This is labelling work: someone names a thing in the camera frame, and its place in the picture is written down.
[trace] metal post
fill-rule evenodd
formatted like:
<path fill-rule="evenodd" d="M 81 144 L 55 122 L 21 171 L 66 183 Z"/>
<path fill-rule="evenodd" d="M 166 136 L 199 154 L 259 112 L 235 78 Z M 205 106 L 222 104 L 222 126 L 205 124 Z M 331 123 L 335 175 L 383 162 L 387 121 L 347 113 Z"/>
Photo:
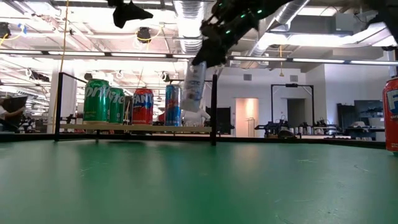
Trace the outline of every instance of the metal post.
<path fill-rule="evenodd" d="M 215 146 L 217 143 L 217 74 L 213 75 L 213 86 L 211 87 L 211 145 Z"/>
<path fill-rule="evenodd" d="M 274 122 L 274 85 L 271 85 L 271 121 Z"/>
<path fill-rule="evenodd" d="M 315 125 L 315 107 L 314 107 L 313 85 L 311 85 L 310 88 L 311 88 L 311 100 L 312 100 L 312 126 L 314 126 Z"/>
<path fill-rule="evenodd" d="M 60 125 L 61 125 L 61 104 L 62 104 L 62 83 L 63 83 L 63 73 L 58 74 L 58 87 L 57 87 L 57 106 L 55 115 L 55 133 L 54 141 L 60 140 Z"/>

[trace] doorway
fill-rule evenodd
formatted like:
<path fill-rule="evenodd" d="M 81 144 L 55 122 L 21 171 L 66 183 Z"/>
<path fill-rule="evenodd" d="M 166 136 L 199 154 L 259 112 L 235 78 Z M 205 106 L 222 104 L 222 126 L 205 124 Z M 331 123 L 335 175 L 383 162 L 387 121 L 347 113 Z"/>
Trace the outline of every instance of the doorway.
<path fill-rule="evenodd" d="M 287 99 L 287 121 L 290 127 L 305 122 L 305 99 Z"/>
<path fill-rule="evenodd" d="M 237 138 L 255 138 L 254 128 L 259 121 L 259 99 L 237 98 L 235 107 L 235 133 Z"/>

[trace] blue soda can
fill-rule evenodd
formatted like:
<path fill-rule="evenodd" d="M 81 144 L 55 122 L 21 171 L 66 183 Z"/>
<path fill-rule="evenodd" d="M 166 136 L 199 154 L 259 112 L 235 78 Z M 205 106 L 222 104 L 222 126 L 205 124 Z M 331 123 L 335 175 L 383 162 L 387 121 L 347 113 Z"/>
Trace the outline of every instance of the blue soda can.
<path fill-rule="evenodd" d="M 178 85 L 166 86 L 166 106 L 164 123 L 166 126 L 181 126 L 181 88 Z"/>

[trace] ceiling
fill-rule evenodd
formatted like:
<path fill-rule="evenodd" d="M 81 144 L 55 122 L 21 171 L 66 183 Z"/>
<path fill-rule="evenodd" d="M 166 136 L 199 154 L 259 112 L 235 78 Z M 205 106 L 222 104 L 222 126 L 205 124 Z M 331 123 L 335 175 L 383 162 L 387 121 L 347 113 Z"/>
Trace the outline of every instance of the ceiling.
<path fill-rule="evenodd" d="M 212 0 L 206 2 L 205 17 L 210 15 Z M 31 0 L 31 1 L 0 0 L 0 22 L 8 22 L 11 37 L 15 40 L 4 41 L 0 49 L 29 49 L 29 50 L 62 50 L 63 31 L 65 26 L 66 1 L 55 0 Z M 359 1 L 336 0 L 312 0 L 298 14 L 298 17 L 311 16 L 333 17 L 337 10 L 344 13 L 352 13 Z M 90 51 L 90 52 L 155 52 L 155 53 L 182 53 L 180 45 L 181 37 L 178 32 L 178 17 L 174 11 L 171 0 L 164 1 L 134 1 L 138 6 L 153 13 L 152 19 L 144 21 L 128 21 L 123 29 L 113 24 L 113 8 L 107 6 L 103 0 L 70 0 L 68 8 L 67 34 L 65 39 L 66 50 Z M 26 27 L 26 33 L 21 33 L 21 27 Z M 149 27 L 153 37 L 149 44 L 142 44 L 136 38 L 136 32 L 140 27 Z M 238 43 L 231 48 L 232 52 L 245 55 L 252 49 L 259 34 L 255 30 L 249 31 Z M 335 47 L 311 47 L 299 45 L 280 45 L 281 47 L 268 47 L 266 54 L 270 56 L 322 58 L 336 57 Z M 350 48 L 338 48 L 338 55 L 349 54 L 352 57 L 370 55 L 368 59 L 376 59 L 382 51 L 379 48 L 352 46 Z M 3 57 L 0 61 L 0 80 L 3 83 L 43 83 L 28 77 L 27 69 L 39 72 L 51 78 L 53 67 L 58 61 L 51 58 L 30 57 Z M 117 60 L 75 60 L 76 66 L 84 72 L 106 73 L 112 75 L 115 85 L 128 86 L 129 91 L 134 91 L 135 86 L 151 86 L 161 89 L 166 85 L 159 78 L 167 73 L 172 78 L 183 78 L 188 63 L 186 61 L 175 62 L 143 62 L 143 61 L 117 61 Z M 252 68 L 253 63 L 247 63 L 242 68 Z M 270 62 L 268 69 L 280 67 L 280 62 Z M 286 63 L 284 68 L 307 69 L 304 63 Z M 47 105 L 50 88 L 48 86 L 1 86 L 2 94 L 17 93 L 17 90 L 39 95 L 42 104 Z M 156 90 L 156 95 L 164 95 L 164 90 Z"/>

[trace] laboratory room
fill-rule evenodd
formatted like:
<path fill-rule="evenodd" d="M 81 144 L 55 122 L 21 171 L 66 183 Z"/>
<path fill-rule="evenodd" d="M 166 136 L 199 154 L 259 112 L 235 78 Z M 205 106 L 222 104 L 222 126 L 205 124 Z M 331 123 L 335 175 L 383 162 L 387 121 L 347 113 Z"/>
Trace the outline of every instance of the laboratory room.
<path fill-rule="evenodd" d="M 398 223 L 398 7 L 0 0 L 0 223 Z"/>

